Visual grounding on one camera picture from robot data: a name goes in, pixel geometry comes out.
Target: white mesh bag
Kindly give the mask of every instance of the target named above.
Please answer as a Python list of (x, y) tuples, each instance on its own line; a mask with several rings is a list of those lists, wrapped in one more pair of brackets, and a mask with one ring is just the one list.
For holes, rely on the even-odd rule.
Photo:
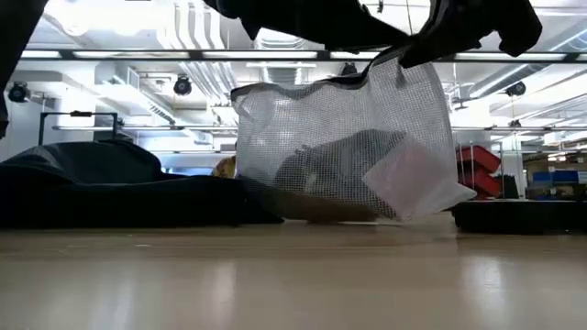
[(285, 218), (407, 220), (471, 198), (457, 183), (449, 111), (431, 64), (381, 53), (362, 73), (232, 92), (238, 177)]

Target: wooden floor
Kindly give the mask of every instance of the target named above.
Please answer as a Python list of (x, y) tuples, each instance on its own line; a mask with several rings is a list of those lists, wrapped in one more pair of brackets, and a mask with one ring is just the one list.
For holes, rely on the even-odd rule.
[(587, 329), (583, 236), (304, 223), (0, 234), (0, 329)]

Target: security camera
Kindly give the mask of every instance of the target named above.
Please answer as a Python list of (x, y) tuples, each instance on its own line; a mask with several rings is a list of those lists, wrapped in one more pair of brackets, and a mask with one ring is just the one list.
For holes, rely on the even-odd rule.
[(10, 91), (8, 99), (14, 103), (26, 103), (30, 100), (30, 90), (26, 82), (15, 82)]
[(505, 89), (507, 96), (522, 96), (526, 93), (526, 86), (523, 82), (517, 82)]
[(192, 92), (190, 79), (186, 75), (180, 74), (177, 77), (177, 82), (173, 86), (173, 91), (180, 96), (189, 95)]

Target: fluorescent light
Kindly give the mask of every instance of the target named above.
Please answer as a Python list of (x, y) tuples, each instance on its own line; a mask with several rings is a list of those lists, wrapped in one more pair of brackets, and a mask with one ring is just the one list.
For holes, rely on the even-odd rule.
[(455, 60), (460, 61), (562, 61), (566, 54), (557, 53), (526, 53), (516, 58), (505, 53), (495, 52), (463, 52), (455, 55)]
[(73, 55), (80, 59), (125, 59), (125, 60), (155, 60), (155, 59), (189, 59), (187, 51), (108, 51), (108, 50), (78, 50)]
[(249, 62), (247, 68), (283, 68), (283, 69), (303, 69), (303, 68), (315, 68), (314, 63), (302, 63), (302, 62)]
[(270, 59), (315, 59), (315, 51), (300, 50), (256, 50), (256, 51), (204, 51), (206, 59), (248, 59), (248, 60), (270, 60)]
[(377, 55), (379, 55), (379, 51), (362, 51), (359, 54), (347, 53), (344, 51), (333, 51), (330, 53), (330, 58), (334, 59), (334, 60), (344, 60), (344, 61), (372, 60)]
[(61, 54), (56, 50), (25, 50), (21, 59), (60, 59)]
[(54, 126), (54, 130), (61, 131), (90, 131), (90, 132), (108, 132), (112, 127), (95, 127), (95, 126)]

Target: red object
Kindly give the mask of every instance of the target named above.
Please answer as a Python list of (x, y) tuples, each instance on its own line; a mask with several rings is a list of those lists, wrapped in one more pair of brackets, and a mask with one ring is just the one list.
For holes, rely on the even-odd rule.
[(459, 173), (459, 183), (473, 189), (483, 197), (498, 197), (502, 188), (501, 183), (482, 167), (475, 169), (474, 176), (470, 171), (465, 172), (464, 180), (462, 173)]
[[(462, 162), (463, 167), (465, 170), (471, 169), (471, 159), (474, 162), (475, 171), (478, 167), (483, 167), (486, 172), (494, 173), (499, 168), (499, 164), (501, 163), (500, 159), (493, 155), (490, 151), (486, 148), (480, 146), (473, 146), (472, 152), (471, 147), (463, 147), (462, 148)], [(460, 149), (457, 148), (457, 162), (460, 169), (461, 164), (461, 152)]]

